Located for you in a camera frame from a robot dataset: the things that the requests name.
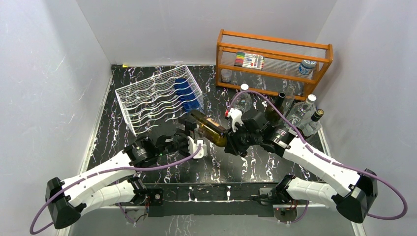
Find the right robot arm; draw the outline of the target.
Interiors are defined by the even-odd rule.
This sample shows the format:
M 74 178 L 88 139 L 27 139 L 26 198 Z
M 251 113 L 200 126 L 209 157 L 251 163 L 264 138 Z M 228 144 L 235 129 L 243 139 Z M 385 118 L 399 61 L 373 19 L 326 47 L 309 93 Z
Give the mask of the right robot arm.
M 288 204 L 306 200 L 336 209 L 343 217 L 362 223 L 378 193 L 375 173 L 349 170 L 319 150 L 303 143 L 295 131 L 285 126 L 272 126 L 265 119 L 231 119 L 225 152 L 246 156 L 247 149 L 259 145 L 267 152 L 306 168 L 321 179 L 302 180 L 294 175 L 285 177 L 274 188 L 262 188 L 252 197 L 264 205 Z

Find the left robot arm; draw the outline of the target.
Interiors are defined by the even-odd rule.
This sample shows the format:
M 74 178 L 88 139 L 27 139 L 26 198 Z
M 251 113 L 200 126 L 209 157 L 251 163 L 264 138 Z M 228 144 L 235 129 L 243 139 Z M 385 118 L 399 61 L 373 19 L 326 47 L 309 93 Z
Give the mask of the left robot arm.
M 172 135 L 161 135 L 156 141 L 143 135 L 114 157 L 84 173 L 67 179 L 50 179 L 46 185 L 45 207 L 52 226 L 66 228 L 81 216 L 104 206 L 144 203 L 149 194 L 137 180 L 116 181 L 137 172 L 175 167 L 197 156 L 203 148 L 194 142 L 196 120 L 180 118 L 179 123 L 184 128 L 176 129 Z

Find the brown wine bottle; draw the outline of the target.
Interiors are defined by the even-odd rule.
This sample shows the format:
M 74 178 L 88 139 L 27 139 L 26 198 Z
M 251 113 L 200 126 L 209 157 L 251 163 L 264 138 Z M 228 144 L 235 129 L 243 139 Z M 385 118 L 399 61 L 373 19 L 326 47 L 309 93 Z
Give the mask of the brown wine bottle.
M 190 115 L 199 124 L 198 132 L 203 137 L 224 148 L 227 145 L 227 129 L 198 110 L 191 110 Z

